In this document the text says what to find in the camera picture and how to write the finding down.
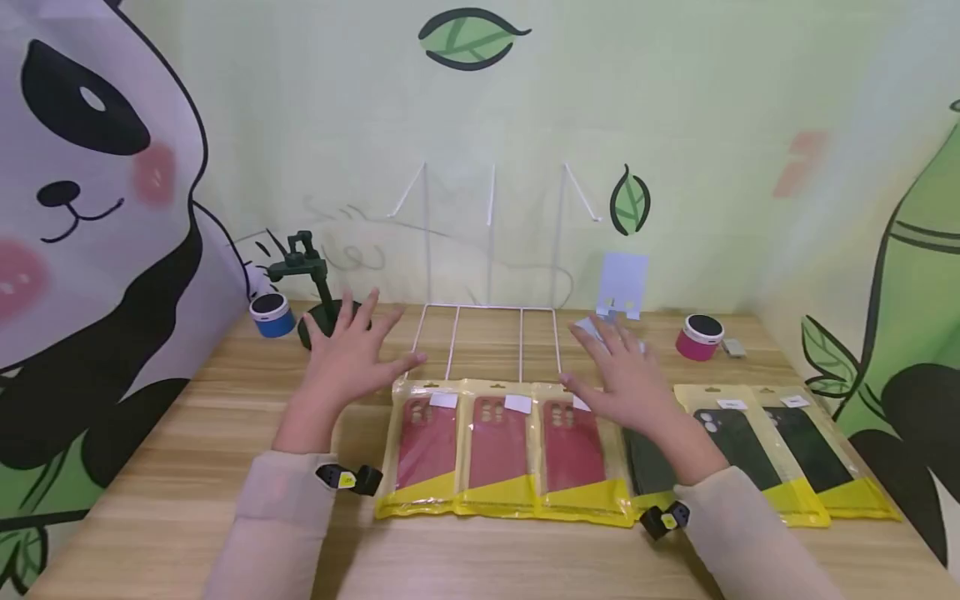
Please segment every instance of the wood grain surface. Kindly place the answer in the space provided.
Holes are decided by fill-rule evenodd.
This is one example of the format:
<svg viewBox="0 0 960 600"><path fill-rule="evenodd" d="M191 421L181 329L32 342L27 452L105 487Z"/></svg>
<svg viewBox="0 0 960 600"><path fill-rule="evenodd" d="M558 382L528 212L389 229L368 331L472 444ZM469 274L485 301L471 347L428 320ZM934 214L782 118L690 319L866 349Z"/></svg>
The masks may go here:
<svg viewBox="0 0 960 600"><path fill-rule="evenodd" d="M454 310L429 309L419 349L430 358L414 378L444 376ZM565 327L586 314L558 312L563 366L599 384ZM518 318L512 311L463 310L450 376L516 380ZM410 349L419 320L420 307L410 307L382 358ZM683 323L679 312L644 313L631 328L657 350L674 384L802 383L755 317L721 320L728 336L743 343L745 359L722 351L706 363L683 359L673 348ZM556 381L550 313L525 312L523 332L524 380ZM269 447L305 361L296 336L267 340L241 319L54 557L31 597L199 598L251 460ZM334 440L343 464L380 465L389 402L385 391L347 408ZM683 536L653 547L638 526L456 516L377 521L372 514L372 499L338 495L314 598L720 597ZM851 600L960 597L906 522L835 520L828 530L794 531Z"/></svg>

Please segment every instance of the pink cheek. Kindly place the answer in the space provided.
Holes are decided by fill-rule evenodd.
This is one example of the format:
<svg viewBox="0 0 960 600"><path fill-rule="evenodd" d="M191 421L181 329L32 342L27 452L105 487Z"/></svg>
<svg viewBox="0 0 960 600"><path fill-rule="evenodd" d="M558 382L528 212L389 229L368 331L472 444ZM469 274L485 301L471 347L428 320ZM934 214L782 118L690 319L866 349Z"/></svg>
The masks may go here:
<svg viewBox="0 0 960 600"><path fill-rule="evenodd" d="M133 159L133 189L147 206L163 208L173 202L176 176L174 151L163 142L155 141Z"/></svg>
<svg viewBox="0 0 960 600"><path fill-rule="evenodd" d="M49 283L50 271L35 252L0 239L0 325L36 304Z"/></svg>

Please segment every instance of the phone case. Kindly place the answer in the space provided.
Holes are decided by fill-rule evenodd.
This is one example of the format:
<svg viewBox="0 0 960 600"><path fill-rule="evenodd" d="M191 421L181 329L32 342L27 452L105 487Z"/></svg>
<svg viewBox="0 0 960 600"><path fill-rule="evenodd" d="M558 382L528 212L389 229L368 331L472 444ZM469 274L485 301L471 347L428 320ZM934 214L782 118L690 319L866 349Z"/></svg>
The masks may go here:
<svg viewBox="0 0 960 600"><path fill-rule="evenodd" d="M587 486L607 478L593 413L577 410L569 402L548 400L543 405L543 431L547 492Z"/></svg>
<svg viewBox="0 0 960 600"><path fill-rule="evenodd" d="M763 410L800 463L816 493L853 481L850 472L806 412L785 406L768 406Z"/></svg>
<svg viewBox="0 0 960 600"><path fill-rule="evenodd" d="M527 474L527 415L502 396L473 401L469 486L479 488Z"/></svg>
<svg viewBox="0 0 960 600"><path fill-rule="evenodd" d="M456 468L457 409L430 406L430 396L415 396L403 406L396 488L406 488Z"/></svg>
<svg viewBox="0 0 960 600"><path fill-rule="evenodd" d="M735 409L701 409L693 416L704 426L730 464L747 473L761 491L780 484L780 476L746 415Z"/></svg>
<svg viewBox="0 0 960 600"><path fill-rule="evenodd" d="M623 441L627 445L634 495L672 491L677 476L657 445L630 429L623 430Z"/></svg>

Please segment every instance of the metal rack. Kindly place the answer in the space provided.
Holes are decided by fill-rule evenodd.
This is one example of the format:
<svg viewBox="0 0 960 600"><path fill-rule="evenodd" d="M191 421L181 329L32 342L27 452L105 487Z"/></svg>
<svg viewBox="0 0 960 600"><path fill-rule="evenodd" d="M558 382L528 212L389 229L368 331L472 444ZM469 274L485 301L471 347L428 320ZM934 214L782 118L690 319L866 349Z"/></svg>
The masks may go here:
<svg viewBox="0 0 960 600"><path fill-rule="evenodd" d="M490 179L490 195L487 202L487 229L488 229L488 248L487 248L487 303L486 304L447 304L442 302L434 302L433 300L433 285L432 285L432 256L430 253L430 197L429 197L429 187L427 185L427 163L423 162L420 165L420 168L417 170L417 173L414 175L413 179L410 181L410 184L407 185L406 190L403 192L403 195L397 201L396 206L394 207L393 212L387 215L387 218L393 219L400 210L403 208L404 203L406 203L407 198L410 196L411 191L413 191L414 186L417 183L417 180L422 179L422 190L423 190L423 246L426 254L426 278L427 278L427 302L423 305L423 309L420 312L420 323L417 325L417 334L414 336L414 343L411 347L411 351L417 350L417 344L420 341L420 333L423 330L423 322L426 319L427 309L431 306L434 307L444 307L444 308L456 308L456 314L453 319L453 329L450 333L450 346L449 351L446 356L446 372L444 379L450 377L450 367L453 364L453 353L456 348L457 343L457 325L460 322L460 311L461 309L488 309L488 310L515 310L519 313L519 365L518 365L518 381L523 381L523 314L526 311L540 311L540 312L549 312L550 317L553 321L553 344L554 351L557 357L557 373L563 372L563 366L560 356L560 339L557 333L557 311L554 306L497 306L491 304L492 301L492 287L493 287L493 243L494 243L494 225L495 220L494 207L496 202L496 165L491 167L491 179ZM573 175L573 171L570 169L568 163L563 164L561 170L561 179L560 179L560 198L558 199L557 205L557 222L556 228L554 231L554 240L553 240L553 256L550 267L550 303L554 303L554 298L556 298L556 289L557 289L557 265L560 259L560 237L561 237L561 228L563 224L563 215L564 215L564 192L566 180L570 179L573 183L574 188L576 189L577 195L580 197L581 202L584 205L584 208L587 210L587 213L590 216L590 220L594 223L599 223L603 219L596 216L593 212L593 209L590 207L590 203L587 200L587 197L584 195L583 190L580 187L580 183Z"/></svg>

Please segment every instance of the hand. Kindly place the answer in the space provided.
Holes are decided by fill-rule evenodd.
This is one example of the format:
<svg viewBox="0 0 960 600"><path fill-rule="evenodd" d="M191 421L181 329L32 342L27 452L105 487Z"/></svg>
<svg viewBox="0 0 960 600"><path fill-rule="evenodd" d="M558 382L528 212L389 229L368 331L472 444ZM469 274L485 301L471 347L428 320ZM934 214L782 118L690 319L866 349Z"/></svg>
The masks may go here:
<svg viewBox="0 0 960 600"><path fill-rule="evenodd" d="M729 467L707 431L674 399L653 351L641 351L636 336L620 324L610 326L596 315L590 321L603 344L576 324L570 331L600 369L604 391L567 373L560 376L564 385L594 413L649 438L683 485Z"/></svg>
<svg viewBox="0 0 960 600"><path fill-rule="evenodd" d="M340 315L329 338L309 313L303 315L310 333L310 362L300 388L287 404L274 438L274 450L294 454L329 452L333 425L348 404L389 386L426 360L426 354L421 352L389 363L379 362L384 338L403 315L403 307L399 306L375 321L368 331L379 294L373 288L354 317L353 294L345 290Z"/></svg>
<svg viewBox="0 0 960 600"><path fill-rule="evenodd" d="M570 332L600 369L604 391L566 373L560 377L564 385L596 414L648 438L668 422L684 417L653 351L640 351L639 340L620 324L611 326L592 314L590 321L603 338L602 344L576 324L570 326Z"/></svg>

